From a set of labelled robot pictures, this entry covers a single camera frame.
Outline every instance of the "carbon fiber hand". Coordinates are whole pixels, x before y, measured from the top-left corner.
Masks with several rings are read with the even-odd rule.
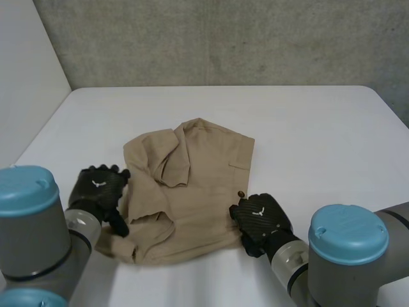
[[[249,256],[264,254],[266,239],[277,231],[292,233],[287,215],[269,194],[251,195],[229,208],[230,216],[242,232],[242,244]]]
[[[99,168],[90,166],[83,169],[68,200],[69,209],[81,209],[92,213],[100,222],[109,222],[114,231],[126,237],[129,229],[120,216],[117,206],[122,190],[128,184],[130,172],[119,167],[105,164]]]

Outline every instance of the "white logo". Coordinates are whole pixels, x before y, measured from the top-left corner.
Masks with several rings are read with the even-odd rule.
[[[255,216],[263,216],[263,213],[264,213],[264,207],[263,207],[263,210],[262,211],[260,211],[260,212],[251,212],[252,214],[254,214]]]
[[[100,184],[96,183],[94,180],[92,180],[92,183],[96,186],[96,187],[102,187],[103,185],[107,184],[106,182],[101,182]]]

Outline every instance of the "robotic hand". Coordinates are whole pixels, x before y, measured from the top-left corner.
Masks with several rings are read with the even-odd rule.
[[[256,258],[266,253],[273,272],[293,297],[296,280],[308,268],[308,245],[293,234],[283,209],[271,195],[255,194],[242,198],[229,211],[242,233],[246,253]]]
[[[269,194],[251,195],[248,200],[242,198],[229,211],[242,233],[242,244],[249,256],[258,258],[271,253],[270,242],[278,245],[298,240],[287,215]]]
[[[130,172],[124,169],[119,173],[119,170],[117,165],[108,168],[105,164],[99,168],[90,166],[83,169],[71,192],[68,206],[69,210],[79,209],[93,214],[100,223],[109,222],[115,233],[126,237],[129,229],[117,206],[122,190],[128,184]]]

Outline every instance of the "beige garment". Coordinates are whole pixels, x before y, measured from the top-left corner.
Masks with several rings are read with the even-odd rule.
[[[170,264],[236,244],[228,208],[238,191],[247,195],[253,146],[200,118],[131,140],[123,213],[130,234],[104,228],[96,250],[124,262]]]

